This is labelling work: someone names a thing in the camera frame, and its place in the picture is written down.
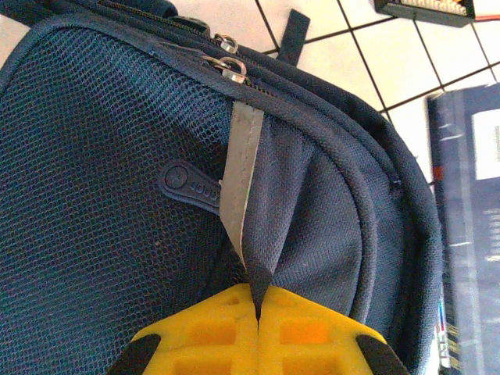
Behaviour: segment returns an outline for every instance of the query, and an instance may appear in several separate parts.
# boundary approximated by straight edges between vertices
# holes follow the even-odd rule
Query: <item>backpack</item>
[[[441,230],[385,118],[168,2],[44,3],[0,71],[4,373],[104,373],[142,327],[245,281],[372,327],[424,371]],[[237,107],[263,113],[246,270],[219,216]]]

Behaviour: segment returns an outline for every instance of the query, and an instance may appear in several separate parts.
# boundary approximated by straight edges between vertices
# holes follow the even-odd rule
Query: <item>navy blue backpack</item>
[[[245,281],[367,324],[422,373],[441,231],[388,121],[168,2],[43,6],[0,8],[33,27],[0,71],[2,373],[104,373],[142,327]],[[237,105],[263,112],[246,269],[219,216]]]

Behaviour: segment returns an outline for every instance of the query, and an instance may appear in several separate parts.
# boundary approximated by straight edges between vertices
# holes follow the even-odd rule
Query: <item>white tile floor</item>
[[[395,125],[428,180],[425,96],[500,80],[500,22],[462,29],[376,14],[373,0],[175,0],[213,33],[276,57],[290,9],[311,18],[298,67],[348,90]],[[12,22],[0,16],[0,66]],[[436,374],[434,366],[429,374]]]

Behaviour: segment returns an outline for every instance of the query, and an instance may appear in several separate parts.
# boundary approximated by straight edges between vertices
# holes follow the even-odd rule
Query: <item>zipper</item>
[[[139,10],[139,9],[135,9],[135,8],[133,8],[131,6],[128,6],[128,5],[119,4],[117,2],[111,2],[109,0],[100,0],[98,2],[98,5],[102,5],[102,6],[106,6],[108,8],[114,8],[114,9],[122,10],[122,11],[125,11],[125,12],[133,13],[133,14],[136,14],[138,16],[149,18],[150,20],[154,20],[154,21],[157,21],[157,22],[160,22],[160,23],[164,23],[164,24],[169,25],[171,27],[176,27],[177,29],[188,31],[191,34],[194,34],[194,35],[196,35],[196,36],[198,36],[200,38],[205,39],[206,41],[209,41],[211,44],[216,45],[217,47],[223,49],[224,51],[226,51],[228,53],[231,53],[232,55],[237,56],[239,59],[242,59],[242,60],[244,60],[244,61],[246,61],[248,63],[251,63],[252,65],[254,65],[254,66],[256,66],[256,67],[258,67],[260,69],[265,69],[266,70],[266,68],[264,68],[263,66],[260,66],[257,62],[253,61],[252,59],[249,59],[248,57],[243,56],[238,51],[238,43],[232,37],[229,37],[228,35],[216,34],[215,38],[207,37],[202,32],[200,32],[198,30],[195,30],[192,27],[188,27],[188,26],[183,25],[181,23],[177,23],[177,22],[172,21],[172,20],[168,20],[168,19],[165,19],[165,18],[162,18],[162,17],[155,16],[155,15],[153,15],[151,13],[144,12],[144,11]],[[242,79],[238,79],[236,76],[233,76],[231,73],[227,72],[225,70],[225,69],[227,69],[225,66],[223,66],[223,68],[224,68],[224,70],[222,70],[222,73],[223,73],[224,77],[227,77],[227,78],[229,78],[229,79],[231,79],[231,80],[233,80],[235,82],[238,82],[240,84],[244,84],[245,86],[248,86],[248,87],[250,87],[250,88],[252,88],[254,90],[257,90],[258,92],[260,92],[262,94],[274,96],[273,94],[271,94],[270,92],[268,92],[266,89],[264,89],[262,87],[259,87],[256,84],[253,84],[246,77],[246,72],[245,72],[245,79],[242,80]]]

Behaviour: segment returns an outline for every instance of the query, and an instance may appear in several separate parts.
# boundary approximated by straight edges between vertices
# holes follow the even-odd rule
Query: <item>yellow plastic object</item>
[[[259,325],[247,284],[231,287],[141,330],[161,337],[144,375],[371,375],[356,344],[375,330],[270,287]]]

